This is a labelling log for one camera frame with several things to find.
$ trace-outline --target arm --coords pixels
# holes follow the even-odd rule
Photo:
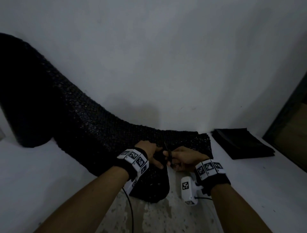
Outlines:
[[[213,187],[211,197],[225,233],[272,233],[253,208],[229,184]]]
[[[193,171],[207,155],[186,147],[172,151],[175,171]],[[252,207],[229,185],[218,184],[211,190],[212,200],[225,233],[272,233]]]
[[[35,233],[95,232],[129,175],[111,167],[54,211]]]

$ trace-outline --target wristband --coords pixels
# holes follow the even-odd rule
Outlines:
[[[231,184],[222,165],[216,160],[207,159],[197,164],[195,175],[197,183],[204,187],[202,193],[208,196],[217,184]]]
[[[119,156],[114,163],[114,166],[125,169],[129,174],[129,179],[124,186],[124,190],[129,195],[141,175],[149,168],[146,152],[135,147],[127,149]]]

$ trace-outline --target wire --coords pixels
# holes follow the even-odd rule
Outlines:
[[[208,197],[194,197],[195,199],[208,199],[208,200],[212,200],[211,198]]]
[[[128,194],[126,193],[126,191],[124,190],[124,188],[123,188],[123,191],[124,191],[124,193],[126,194],[126,197],[127,197],[127,199],[128,199],[128,202],[129,202],[129,205],[130,205],[130,209],[131,209],[131,218],[132,218],[132,233],[133,233],[133,231],[134,231],[134,219],[133,219],[133,210],[132,210],[132,205],[131,205],[131,202],[130,202],[130,198],[129,198]]]

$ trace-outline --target person's left hand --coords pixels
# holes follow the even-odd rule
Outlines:
[[[141,148],[146,152],[147,159],[151,164],[163,169],[163,165],[158,160],[153,158],[154,153],[162,150],[162,147],[157,147],[155,143],[150,143],[149,141],[139,141],[135,147]]]

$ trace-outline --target bubble wrap sheet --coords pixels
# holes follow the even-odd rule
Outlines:
[[[86,96],[28,43],[6,34],[0,34],[0,40],[2,56],[6,57],[2,64],[6,74],[0,87],[6,95],[0,95],[0,103],[21,145],[29,147],[32,143],[38,146],[53,137],[62,150],[96,176],[109,169],[117,155],[134,147],[140,140],[149,140],[164,149],[165,142],[170,150],[186,146],[212,158],[207,134],[158,130],[121,120]],[[16,91],[16,83],[24,83],[19,87],[20,91]],[[25,92],[32,93],[29,104],[35,108],[31,111],[25,109],[21,115],[12,117],[13,109],[8,106],[11,103],[18,108],[18,104],[25,103],[29,98]],[[14,98],[8,100],[9,95],[14,95]],[[29,124],[32,127],[16,126],[22,115],[27,116],[26,119],[37,118],[38,125],[32,122]],[[161,153],[154,156],[165,165]],[[151,164],[130,195],[155,203],[165,198],[168,192],[166,166],[160,170]]]

